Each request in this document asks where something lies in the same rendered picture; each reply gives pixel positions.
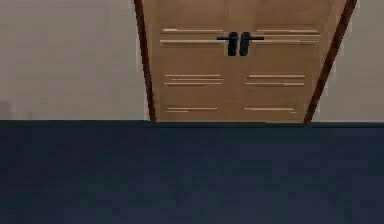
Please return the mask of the light brown wooden door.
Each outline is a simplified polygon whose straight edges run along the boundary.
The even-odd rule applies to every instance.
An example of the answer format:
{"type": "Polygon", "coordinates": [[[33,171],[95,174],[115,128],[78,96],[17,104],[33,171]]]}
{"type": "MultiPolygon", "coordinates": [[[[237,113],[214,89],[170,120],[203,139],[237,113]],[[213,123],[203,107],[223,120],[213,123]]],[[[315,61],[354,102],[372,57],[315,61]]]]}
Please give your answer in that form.
{"type": "Polygon", "coordinates": [[[231,26],[252,40],[232,64],[233,118],[303,122],[347,0],[235,0],[231,26]]]}
{"type": "Polygon", "coordinates": [[[229,0],[143,0],[158,122],[223,118],[229,0]]]}

